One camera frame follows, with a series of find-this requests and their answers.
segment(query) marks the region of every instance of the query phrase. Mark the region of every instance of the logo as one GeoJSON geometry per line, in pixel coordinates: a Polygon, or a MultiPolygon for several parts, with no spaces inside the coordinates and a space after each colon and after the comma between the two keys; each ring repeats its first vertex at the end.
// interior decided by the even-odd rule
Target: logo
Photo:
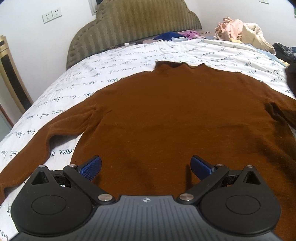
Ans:
{"type": "Polygon", "coordinates": [[[151,199],[150,199],[150,198],[148,198],[148,197],[145,197],[145,198],[143,198],[143,199],[142,199],[142,201],[143,201],[143,202],[145,202],[145,203],[148,203],[148,202],[150,202],[150,201],[151,201],[151,199]]]}

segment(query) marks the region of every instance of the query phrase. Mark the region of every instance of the white bedsheet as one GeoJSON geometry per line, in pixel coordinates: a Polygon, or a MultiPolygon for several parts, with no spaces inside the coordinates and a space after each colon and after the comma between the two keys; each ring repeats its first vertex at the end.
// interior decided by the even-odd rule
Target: white bedsheet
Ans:
{"type": "MultiPolygon", "coordinates": [[[[142,71],[153,71],[155,62],[161,60],[186,62],[193,66],[206,64],[215,69],[241,72],[295,98],[286,84],[285,68],[247,45],[193,39],[109,50],[88,57],[70,68],[26,111],[0,142],[0,172],[37,131],[54,117],[121,78],[142,71]]],[[[70,163],[79,138],[80,136],[55,140],[50,158],[46,162],[49,169],[62,169],[70,163]]],[[[10,207],[22,186],[23,184],[12,191],[0,206],[0,238],[3,241],[17,234],[10,216],[10,207]]]]}

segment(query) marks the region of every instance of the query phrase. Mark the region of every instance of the upholstered headboard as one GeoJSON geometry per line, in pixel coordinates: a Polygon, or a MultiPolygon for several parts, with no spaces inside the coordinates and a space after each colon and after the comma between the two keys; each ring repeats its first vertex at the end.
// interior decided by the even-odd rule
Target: upholstered headboard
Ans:
{"type": "Polygon", "coordinates": [[[96,19],[74,36],[67,69],[112,46],[187,29],[201,29],[201,24],[184,0],[103,0],[96,19]]]}

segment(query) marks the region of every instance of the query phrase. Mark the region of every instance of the metal screw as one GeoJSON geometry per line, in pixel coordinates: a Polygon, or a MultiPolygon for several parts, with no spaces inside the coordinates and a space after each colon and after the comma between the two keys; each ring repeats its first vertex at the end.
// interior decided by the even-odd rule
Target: metal screw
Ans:
{"type": "Polygon", "coordinates": [[[183,201],[190,201],[192,199],[194,199],[194,196],[190,193],[182,193],[179,198],[183,201]]]}
{"type": "Polygon", "coordinates": [[[112,195],[110,195],[108,193],[104,193],[104,194],[101,194],[98,196],[98,199],[103,202],[110,201],[112,198],[113,198],[112,195]]]}

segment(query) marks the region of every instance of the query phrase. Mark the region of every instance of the white wall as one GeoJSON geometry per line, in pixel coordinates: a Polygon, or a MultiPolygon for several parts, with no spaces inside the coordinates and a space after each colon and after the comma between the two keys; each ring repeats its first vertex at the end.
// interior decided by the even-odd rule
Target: white wall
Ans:
{"type": "Polygon", "coordinates": [[[35,101],[62,73],[70,42],[94,20],[88,0],[4,0],[0,35],[5,35],[20,76],[35,101]],[[42,15],[61,8],[61,17],[46,24],[42,15]]]}
{"type": "Polygon", "coordinates": [[[296,46],[296,18],[288,0],[185,0],[188,6],[196,2],[196,11],[202,28],[214,31],[223,18],[240,19],[245,23],[257,23],[270,44],[279,42],[285,46],[296,46]]]}

